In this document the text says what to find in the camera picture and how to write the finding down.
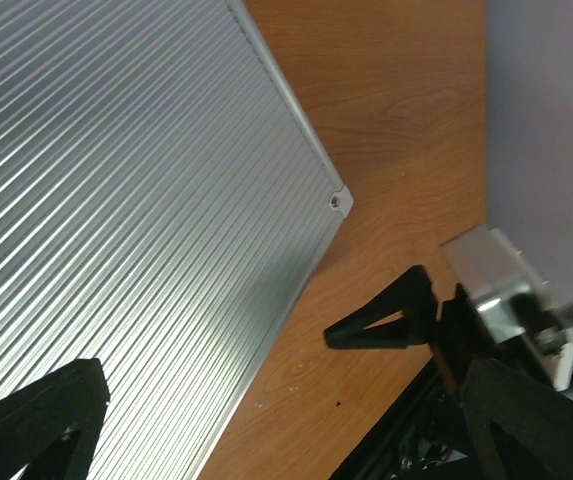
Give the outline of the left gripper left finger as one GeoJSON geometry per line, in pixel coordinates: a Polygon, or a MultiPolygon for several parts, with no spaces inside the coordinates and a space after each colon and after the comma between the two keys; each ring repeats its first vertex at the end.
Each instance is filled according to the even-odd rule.
{"type": "Polygon", "coordinates": [[[77,359],[0,400],[0,479],[85,479],[109,403],[99,359],[77,359]]]}

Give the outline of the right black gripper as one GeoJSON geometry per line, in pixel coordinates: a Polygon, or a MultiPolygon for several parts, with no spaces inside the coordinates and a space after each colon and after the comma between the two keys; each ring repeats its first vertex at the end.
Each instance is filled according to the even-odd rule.
{"type": "Polygon", "coordinates": [[[461,284],[442,303],[438,319],[437,310],[427,271],[413,265],[365,305],[326,328],[324,341],[335,350],[374,350],[405,349],[433,338],[433,357],[453,395],[459,394],[476,359],[516,366],[511,352],[491,338],[461,284]]]}

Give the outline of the aluminium poker case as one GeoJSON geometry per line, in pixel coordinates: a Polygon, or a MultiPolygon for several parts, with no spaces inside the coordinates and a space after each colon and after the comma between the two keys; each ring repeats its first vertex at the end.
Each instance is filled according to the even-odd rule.
{"type": "Polygon", "coordinates": [[[351,195],[241,1],[0,1],[0,399],[78,358],[93,479],[198,477],[351,195]]]}

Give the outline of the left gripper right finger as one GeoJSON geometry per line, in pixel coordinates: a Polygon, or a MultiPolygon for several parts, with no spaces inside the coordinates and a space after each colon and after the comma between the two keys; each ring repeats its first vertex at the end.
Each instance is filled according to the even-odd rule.
{"type": "Polygon", "coordinates": [[[573,479],[573,401],[494,359],[469,367],[460,390],[487,479],[573,479]]]}

